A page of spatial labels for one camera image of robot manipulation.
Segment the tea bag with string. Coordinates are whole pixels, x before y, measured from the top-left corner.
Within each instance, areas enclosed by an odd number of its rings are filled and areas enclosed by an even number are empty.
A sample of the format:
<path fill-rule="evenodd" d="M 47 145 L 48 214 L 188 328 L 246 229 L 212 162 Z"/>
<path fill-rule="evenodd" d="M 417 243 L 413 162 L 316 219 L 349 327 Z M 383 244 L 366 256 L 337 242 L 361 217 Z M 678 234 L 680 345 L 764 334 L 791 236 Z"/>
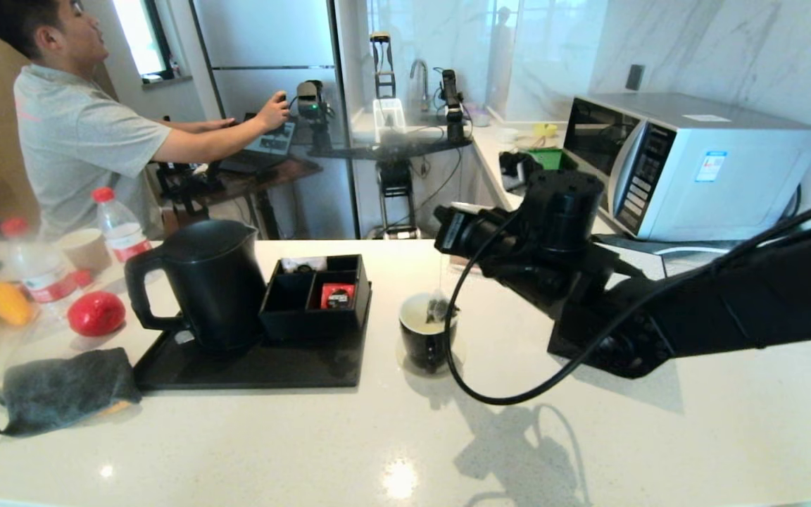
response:
<path fill-rule="evenodd" d="M 438 283 L 436 289 L 430 292 L 425 305 L 425 324 L 440 323 L 445 320 L 450 304 L 450 296 L 444 288 L 444 278 L 448 270 L 448 256 L 440 257 L 438 262 Z"/>

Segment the silver microwave oven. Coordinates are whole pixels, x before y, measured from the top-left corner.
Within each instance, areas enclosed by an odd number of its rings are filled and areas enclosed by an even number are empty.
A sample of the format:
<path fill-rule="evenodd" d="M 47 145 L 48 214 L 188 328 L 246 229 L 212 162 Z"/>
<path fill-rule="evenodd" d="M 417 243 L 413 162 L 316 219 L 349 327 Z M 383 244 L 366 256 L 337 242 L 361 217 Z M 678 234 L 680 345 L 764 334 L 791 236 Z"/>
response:
<path fill-rule="evenodd" d="M 811 125 L 676 92 L 572 100 L 563 148 L 605 184 L 599 215 L 639 241 L 744 240 L 784 215 Z"/>

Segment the black compartment organizer box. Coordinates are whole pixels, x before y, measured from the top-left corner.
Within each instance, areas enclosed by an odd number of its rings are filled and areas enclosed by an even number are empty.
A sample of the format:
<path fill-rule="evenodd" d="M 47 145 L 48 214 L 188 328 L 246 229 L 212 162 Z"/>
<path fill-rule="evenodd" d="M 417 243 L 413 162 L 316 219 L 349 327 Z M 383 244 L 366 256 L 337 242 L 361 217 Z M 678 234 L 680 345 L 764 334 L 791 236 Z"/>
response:
<path fill-rule="evenodd" d="M 371 296 L 363 256 L 326 257 L 327 270 L 315 273 L 284 274 L 277 261 L 258 311 L 268 338 L 275 342 L 310 342 L 363 330 Z M 319 298 L 325 283 L 354 284 L 356 292 L 351 307 L 321 309 Z"/>

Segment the black serving tray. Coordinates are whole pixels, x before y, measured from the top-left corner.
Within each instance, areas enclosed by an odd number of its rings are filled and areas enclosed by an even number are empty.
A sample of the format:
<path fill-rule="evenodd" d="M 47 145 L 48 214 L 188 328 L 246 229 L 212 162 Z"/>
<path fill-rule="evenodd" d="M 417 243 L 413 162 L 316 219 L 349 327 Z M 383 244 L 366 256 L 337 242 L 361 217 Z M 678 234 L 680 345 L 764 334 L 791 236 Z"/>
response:
<path fill-rule="evenodd" d="M 190 389 L 355 388 L 363 369 L 366 325 L 305 346 L 255 346 L 240 354 L 206 353 L 174 332 L 162 332 L 133 366 L 138 388 L 151 394 Z"/>

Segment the window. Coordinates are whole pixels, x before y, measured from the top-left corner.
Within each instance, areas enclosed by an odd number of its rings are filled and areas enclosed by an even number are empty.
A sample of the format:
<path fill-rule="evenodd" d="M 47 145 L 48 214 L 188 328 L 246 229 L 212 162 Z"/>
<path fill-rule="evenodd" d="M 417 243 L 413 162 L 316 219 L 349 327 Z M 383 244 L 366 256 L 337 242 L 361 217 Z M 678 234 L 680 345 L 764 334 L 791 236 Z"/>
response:
<path fill-rule="evenodd" d="M 142 83 L 174 80 L 177 71 L 156 0 L 111 0 Z"/>

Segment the wooden desk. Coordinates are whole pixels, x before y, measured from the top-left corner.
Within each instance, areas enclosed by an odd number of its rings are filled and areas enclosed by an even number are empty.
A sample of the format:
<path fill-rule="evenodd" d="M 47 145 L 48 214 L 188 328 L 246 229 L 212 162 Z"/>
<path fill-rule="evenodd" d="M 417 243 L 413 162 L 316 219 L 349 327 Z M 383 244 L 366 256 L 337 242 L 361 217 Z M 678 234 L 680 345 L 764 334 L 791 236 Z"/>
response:
<path fill-rule="evenodd" d="M 197 222 L 213 218 L 213 206 L 243 199 L 246 204 L 249 223 L 260 231 L 264 239 L 280 239 L 282 234 L 277 222 L 274 206 L 268 196 L 268 190 L 273 187 L 286 185 L 303 177 L 318 174 L 322 168 L 312 161 L 290 156 L 283 163 L 277 164 L 270 170 L 258 171 L 254 174 L 237 174 L 229 171 L 220 171 L 219 179 L 225 186 L 221 192 L 212 193 L 201 198 L 194 198 L 192 208 L 185 208 L 180 202 L 174 203 L 162 199 L 158 192 L 156 180 L 157 163 L 149 177 L 154 180 L 154 193 L 156 202 L 160 205 L 162 229 L 164 235 L 170 235 Z"/>

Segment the paper cup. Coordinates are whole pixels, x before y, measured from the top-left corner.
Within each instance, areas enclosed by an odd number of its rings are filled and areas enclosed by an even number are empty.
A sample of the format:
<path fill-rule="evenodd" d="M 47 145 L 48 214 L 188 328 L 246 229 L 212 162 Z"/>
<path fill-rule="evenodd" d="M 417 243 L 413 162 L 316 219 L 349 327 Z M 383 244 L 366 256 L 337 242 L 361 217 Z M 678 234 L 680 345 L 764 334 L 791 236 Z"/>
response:
<path fill-rule="evenodd" d="M 96 228 L 78 229 L 67 233 L 56 241 L 56 246 L 76 270 L 102 273 L 113 264 L 104 235 Z"/>

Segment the black tissue box white top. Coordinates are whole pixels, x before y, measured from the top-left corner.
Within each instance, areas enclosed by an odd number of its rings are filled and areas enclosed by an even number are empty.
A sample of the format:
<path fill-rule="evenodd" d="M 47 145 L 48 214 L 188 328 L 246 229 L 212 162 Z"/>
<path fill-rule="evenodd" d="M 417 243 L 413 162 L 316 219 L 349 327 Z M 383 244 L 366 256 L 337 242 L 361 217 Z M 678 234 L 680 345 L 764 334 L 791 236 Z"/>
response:
<path fill-rule="evenodd" d="M 579 275 L 561 306 L 548 352 L 576 363 L 637 379 L 673 356 L 656 320 L 662 300 L 703 271 L 661 280 L 621 260 L 616 251 L 593 247 L 579 264 Z"/>

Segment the green tray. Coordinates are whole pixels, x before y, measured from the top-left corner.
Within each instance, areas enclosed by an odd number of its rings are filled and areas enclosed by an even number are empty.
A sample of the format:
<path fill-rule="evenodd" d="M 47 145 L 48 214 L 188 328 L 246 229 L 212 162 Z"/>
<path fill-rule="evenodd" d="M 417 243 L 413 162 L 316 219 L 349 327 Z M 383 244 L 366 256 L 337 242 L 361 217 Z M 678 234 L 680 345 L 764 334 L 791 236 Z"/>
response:
<path fill-rule="evenodd" d="M 572 157 L 564 154 L 557 148 L 530 149 L 528 154 L 543 167 L 544 170 L 576 170 L 577 163 Z"/>

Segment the black electric kettle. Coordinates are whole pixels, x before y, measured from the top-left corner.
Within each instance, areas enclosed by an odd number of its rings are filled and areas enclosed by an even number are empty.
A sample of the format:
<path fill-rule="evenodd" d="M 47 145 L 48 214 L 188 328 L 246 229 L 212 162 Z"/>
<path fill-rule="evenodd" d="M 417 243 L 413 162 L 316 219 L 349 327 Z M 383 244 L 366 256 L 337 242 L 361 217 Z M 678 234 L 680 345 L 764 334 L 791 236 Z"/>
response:
<path fill-rule="evenodd" d="M 123 272 L 131 307 L 146 330 L 190 331 L 201 349 L 228 352 L 258 342 L 258 312 L 266 295 L 255 254 L 258 231 L 231 220 L 178 229 L 160 246 L 133 256 Z M 157 317 L 145 277 L 163 270 L 177 299 L 177 317 Z"/>

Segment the black background robot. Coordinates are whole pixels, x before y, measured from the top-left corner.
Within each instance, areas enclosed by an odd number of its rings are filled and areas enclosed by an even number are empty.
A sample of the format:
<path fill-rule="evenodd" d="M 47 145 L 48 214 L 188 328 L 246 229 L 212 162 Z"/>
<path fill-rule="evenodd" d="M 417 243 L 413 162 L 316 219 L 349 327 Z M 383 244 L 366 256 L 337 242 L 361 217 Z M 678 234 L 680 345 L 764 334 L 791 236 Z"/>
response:
<path fill-rule="evenodd" d="M 370 35 L 376 99 L 398 97 L 396 75 L 388 32 L 376 31 Z M 457 76 L 450 68 L 440 68 L 439 99 L 444 121 L 439 125 L 438 140 L 419 140 L 416 128 L 409 132 L 387 132 L 381 142 L 367 147 L 334 148 L 329 140 L 329 119 L 332 107 L 324 100 L 324 84 L 319 80 L 303 81 L 291 103 L 297 106 L 297 115 L 305 119 L 312 132 L 311 156 L 318 158 L 347 158 L 374 161 L 379 185 L 381 228 L 379 239 L 419 239 L 422 232 L 416 222 L 416 212 L 422 208 L 414 202 L 414 158 L 429 154 L 457 150 L 467 146 L 472 138 L 465 132 L 464 96 L 460 92 Z"/>

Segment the grey refrigerator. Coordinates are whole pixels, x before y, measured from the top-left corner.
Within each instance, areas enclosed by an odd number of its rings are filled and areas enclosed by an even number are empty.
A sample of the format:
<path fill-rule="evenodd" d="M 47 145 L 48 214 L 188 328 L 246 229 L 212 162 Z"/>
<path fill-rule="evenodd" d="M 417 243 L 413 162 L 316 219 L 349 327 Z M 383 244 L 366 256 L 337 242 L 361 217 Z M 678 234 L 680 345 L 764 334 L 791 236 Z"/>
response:
<path fill-rule="evenodd" d="M 348 146 L 329 0 L 190 0 L 219 107 L 228 118 L 255 113 L 277 91 L 300 105 L 296 88 L 322 83 L 329 141 Z M 268 189 L 283 239 L 353 239 L 350 161 L 313 158 L 318 173 Z"/>

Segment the silver foil sachet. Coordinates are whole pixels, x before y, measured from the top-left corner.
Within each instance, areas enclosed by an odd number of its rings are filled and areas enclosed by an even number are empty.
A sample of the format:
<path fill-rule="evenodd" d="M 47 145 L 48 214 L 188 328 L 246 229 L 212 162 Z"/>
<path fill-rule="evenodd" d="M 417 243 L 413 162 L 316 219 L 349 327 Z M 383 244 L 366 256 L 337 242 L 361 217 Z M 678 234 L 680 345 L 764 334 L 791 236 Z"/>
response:
<path fill-rule="evenodd" d="M 328 257 L 311 256 L 296 258 L 281 258 L 279 260 L 284 274 L 315 273 L 327 270 Z"/>

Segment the orange fruit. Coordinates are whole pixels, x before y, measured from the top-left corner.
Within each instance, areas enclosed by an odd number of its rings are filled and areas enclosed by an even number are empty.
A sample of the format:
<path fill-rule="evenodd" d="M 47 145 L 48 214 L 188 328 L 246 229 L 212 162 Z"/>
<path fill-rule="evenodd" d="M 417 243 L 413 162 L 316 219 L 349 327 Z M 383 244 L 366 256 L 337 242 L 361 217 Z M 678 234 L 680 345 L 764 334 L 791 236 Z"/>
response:
<path fill-rule="evenodd" d="M 34 318 L 34 310 L 26 296 L 8 282 L 0 282 L 0 318 L 14 327 L 29 324 Z"/>

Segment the red label water bottle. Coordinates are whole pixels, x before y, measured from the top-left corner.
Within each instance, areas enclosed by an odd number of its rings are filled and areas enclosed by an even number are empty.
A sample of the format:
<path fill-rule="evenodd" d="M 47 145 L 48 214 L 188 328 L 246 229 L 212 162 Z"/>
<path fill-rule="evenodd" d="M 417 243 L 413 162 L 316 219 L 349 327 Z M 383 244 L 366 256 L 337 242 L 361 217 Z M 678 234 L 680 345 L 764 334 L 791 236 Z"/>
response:
<path fill-rule="evenodd" d="M 106 246 L 120 263 L 149 251 L 151 241 L 144 234 L 141 223 L 132 212 L 116 199 L 110 187 L 97 187 L 91 192 L 97 206 L 97 224 Z"/>
<path fill-rule="evenodd" d="M 9 241 L 10 266 L 35 303 L 64 313 L 83 295 L 67 258 L 36 237 L 25 219 L 6 219 L 0 230 Z"/>

